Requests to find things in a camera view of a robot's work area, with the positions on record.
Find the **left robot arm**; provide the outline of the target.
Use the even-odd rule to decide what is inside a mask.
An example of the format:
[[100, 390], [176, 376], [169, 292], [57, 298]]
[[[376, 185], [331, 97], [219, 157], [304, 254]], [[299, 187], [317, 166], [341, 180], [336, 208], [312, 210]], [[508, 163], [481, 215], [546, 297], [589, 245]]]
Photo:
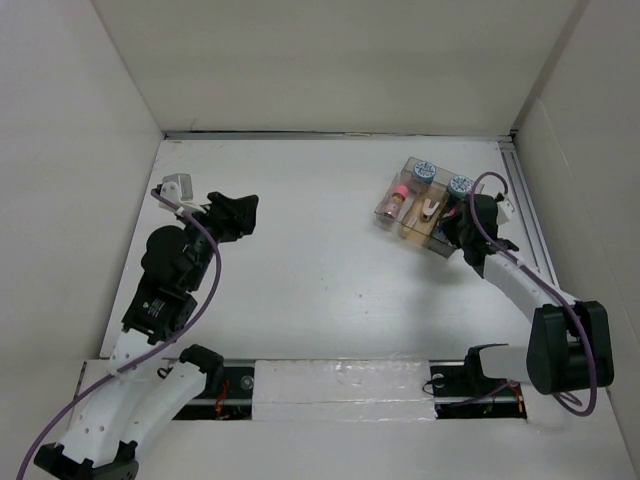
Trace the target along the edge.
[[55, 479], [133, 479], [138, 456], [197, 396], [222, 387], [223, 357], [201, 345], [184, 349], [165, 377], [166, 350], [206, 312], [218, 289], [219, 246], [253, 233], [259, 198], [211, 192], [190, 205], [156, 187], [151, 192], [178, 220], [153, 231], [143, 274], [122, 322], [107, 372], [47, 425], [26, 461]]

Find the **pink white stapler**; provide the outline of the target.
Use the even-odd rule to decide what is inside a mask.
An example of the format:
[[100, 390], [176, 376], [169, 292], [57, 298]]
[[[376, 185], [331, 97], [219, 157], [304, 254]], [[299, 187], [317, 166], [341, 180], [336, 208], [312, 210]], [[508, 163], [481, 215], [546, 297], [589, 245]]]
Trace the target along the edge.
[[422, 204], [420, 217], [424, 222], [430, 222], [438, 212], [441, 203], [431, 198], [426, 198]]

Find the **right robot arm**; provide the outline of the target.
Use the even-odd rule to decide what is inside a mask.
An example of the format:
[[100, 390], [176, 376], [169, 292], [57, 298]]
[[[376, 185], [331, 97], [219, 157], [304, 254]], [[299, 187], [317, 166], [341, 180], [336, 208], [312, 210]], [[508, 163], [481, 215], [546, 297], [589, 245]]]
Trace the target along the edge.
[[606, 308], [547, 283], [498, 236], [501, 194], [469, 194], [441, 220], [447, 240], [480, 278], [499, 289], [530, 321], [525, 381], [577, 416], [595, 409], [598, 390], [612, 384], [614, 361]]

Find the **pink capped pencil tube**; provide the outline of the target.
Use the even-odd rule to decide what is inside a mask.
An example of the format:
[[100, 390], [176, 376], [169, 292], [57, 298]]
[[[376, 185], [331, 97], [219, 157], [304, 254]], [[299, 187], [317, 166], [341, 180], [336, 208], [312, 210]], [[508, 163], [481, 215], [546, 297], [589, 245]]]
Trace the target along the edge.
[[386, 220], [395, 221], [409, 195], [406, 185], [399, 184], [391, 189], [379, 211], [379, 215]]

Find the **blue round jar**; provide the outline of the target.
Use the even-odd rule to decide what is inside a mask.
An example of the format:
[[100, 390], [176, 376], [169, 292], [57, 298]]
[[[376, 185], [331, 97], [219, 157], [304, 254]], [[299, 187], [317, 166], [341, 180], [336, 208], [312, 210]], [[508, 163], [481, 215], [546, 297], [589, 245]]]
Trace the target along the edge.
[[424, 185], [431, 185], [437, 174], [437, 168], [431, 162], [417, 161], [412, 169], [412, 178]]
[[450, 197], [464, 199], [472, 190], [474, 181], [463, 175], [454, 175], [448, 182], [447, 192]]

